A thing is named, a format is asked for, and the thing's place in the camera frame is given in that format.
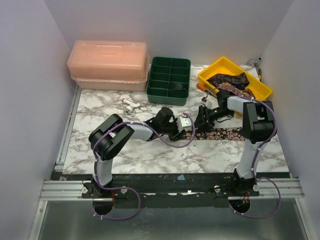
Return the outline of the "dark floral rose tie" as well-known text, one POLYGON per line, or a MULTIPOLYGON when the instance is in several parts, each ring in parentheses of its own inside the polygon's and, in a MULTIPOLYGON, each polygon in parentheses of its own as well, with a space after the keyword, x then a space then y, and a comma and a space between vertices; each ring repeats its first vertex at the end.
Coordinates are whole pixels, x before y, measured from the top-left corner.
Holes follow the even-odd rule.
POLYGON ((209 131, 195 132, 194 140, 245 141, 241 127, 214 128, 209 131))

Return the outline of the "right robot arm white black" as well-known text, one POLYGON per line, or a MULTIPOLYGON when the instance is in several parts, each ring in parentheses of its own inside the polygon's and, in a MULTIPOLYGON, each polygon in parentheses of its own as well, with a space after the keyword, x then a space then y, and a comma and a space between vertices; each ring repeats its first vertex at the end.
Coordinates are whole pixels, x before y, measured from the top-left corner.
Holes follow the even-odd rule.
POLYGON ((242 114, 241 135, 245 144, 241 160, 235 168, 226 191, 241 196, 253 189, 257 182, 256 169, 265 145, 278 131, 273 103, 253 97, 237 96, 228 90, 217 93, 218 107, 210 109, 205 104, 198 107, 195 128, 198 132, 211 130, 215 122, 235 112, 242 114))

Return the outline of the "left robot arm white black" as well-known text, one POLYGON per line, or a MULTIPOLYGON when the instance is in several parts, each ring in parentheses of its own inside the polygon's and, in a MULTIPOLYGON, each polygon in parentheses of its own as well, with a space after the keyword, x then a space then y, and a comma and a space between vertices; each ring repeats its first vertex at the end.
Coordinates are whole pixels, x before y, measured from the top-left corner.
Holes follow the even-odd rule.
POLYGON ((112 114, 90 135, 89 143, 95 157, 93 180, 95 181, 93 191, 101 198, 107 197, 114 190, 109 184, 112 177, 113 159, 129 140, 154 141, 161 140, 164 144, 173 148, 184 148, 184 145, 174 145, 172 142, 181 140, 185 134, 181 124, 186 123, 192 127, 190 117, 175 117, 173 111, 168 107, 162 107, 155 117, 145 122, 124 121, 118 114, 112 114))

